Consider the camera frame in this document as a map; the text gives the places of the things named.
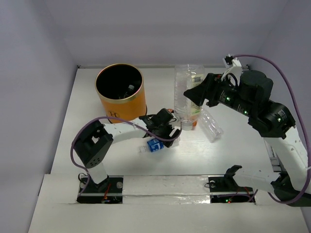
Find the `blue label bottle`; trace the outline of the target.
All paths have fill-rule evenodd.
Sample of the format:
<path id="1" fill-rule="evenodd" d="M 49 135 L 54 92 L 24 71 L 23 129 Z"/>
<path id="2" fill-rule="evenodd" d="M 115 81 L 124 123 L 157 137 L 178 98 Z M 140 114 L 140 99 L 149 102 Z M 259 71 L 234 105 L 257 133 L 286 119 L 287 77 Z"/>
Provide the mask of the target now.
<path id="1" fill-rule="evenodd" d="M 168 149 L 168 147 L 166 147 L 164 145 L 163 142 L 159 141 L 158 139 L 151 139 L 149 141 L 147 141 L 144 145 L 141 145 L 138 147 L 137 152 L 138 153 L 154 153 L 163 149 Z"/>

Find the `orange label bottle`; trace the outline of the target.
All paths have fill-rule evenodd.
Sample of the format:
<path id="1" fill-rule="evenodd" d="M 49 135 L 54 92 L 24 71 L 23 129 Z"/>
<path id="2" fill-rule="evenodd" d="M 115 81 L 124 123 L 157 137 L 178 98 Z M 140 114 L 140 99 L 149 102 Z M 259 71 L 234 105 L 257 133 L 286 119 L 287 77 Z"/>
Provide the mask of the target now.
<path id="1" fill-rule="evenodd" d="M 194 116 L 191 116 L 190 119 L 192 121 L 192 130 L 194 130 L 197 126 L 197 123 L 198 123 L 198 119 L 199 119 L 199 114 L 197 115 L 194 115 Z"/>

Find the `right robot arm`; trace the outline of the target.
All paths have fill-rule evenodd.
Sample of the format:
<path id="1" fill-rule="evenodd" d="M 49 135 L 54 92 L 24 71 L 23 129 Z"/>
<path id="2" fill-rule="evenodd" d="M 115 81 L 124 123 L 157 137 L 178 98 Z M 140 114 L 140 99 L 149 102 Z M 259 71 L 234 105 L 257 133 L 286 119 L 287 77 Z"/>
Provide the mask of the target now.
<path id="1" fill-rule="evenodd" d="M 201 84 L 184 92 L 184 96 L 198 106 L 223 104 L 248 117 L 248 124 L 273 148 L 283 165 L 279 173 L 264 173 L 259 169 L 247 171 L 241 165 L 234 165 L 208 184 L 218 191 L 237 191 L 246 186 L 257 188 L 266 191 L 279 203 L 309 207 L 311 174 L 308 152 L 289 109 L 270 100 L 272 88 L 270 78 L 251 70 L 243 72 L 235 85 L 229 78 L 210 73 Z"/>

